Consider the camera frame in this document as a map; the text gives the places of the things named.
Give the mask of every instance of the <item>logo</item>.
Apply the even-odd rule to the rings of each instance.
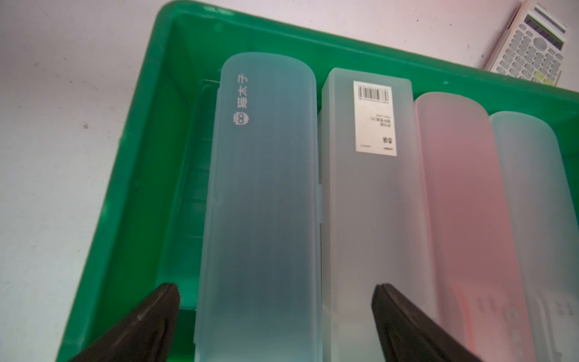
[[[250,117],[244,112],[235,112],[233,114],[233,123],[238,126],[246,125],[250,121]]]

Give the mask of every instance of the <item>calculator display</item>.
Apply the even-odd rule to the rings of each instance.
[[[537,20],[533,19],[529,15],[525,18],[525,23],[535,29],[539,34],[543,36],[549,43],[553,44],[557,49],[561,50],[563,47],[563,41],[555,36],[551,31],[547,30],[543,25],[541,25]]]

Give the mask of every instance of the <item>barcode label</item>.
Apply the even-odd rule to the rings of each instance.
[[[354,81],[356,151],[397,156],[392,87]]]
[[[365,85],[358,85],[358,98],[383,103],[388,103],[390,101],[387,88]]]

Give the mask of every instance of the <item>white table surface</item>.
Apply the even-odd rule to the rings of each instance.
[[[163,0],[0,1],[0,360],[50,361]],[[212,3],[482,68],[516,0]],[[543,0],[577,34],[579,1]]]

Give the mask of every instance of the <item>barcode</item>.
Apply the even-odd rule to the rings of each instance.
[[[358,97],[360,99],[367,99],[372,101],[381,101],[388,103],[388,90],[384,88],[368,87],[368,86],[358,86]]]

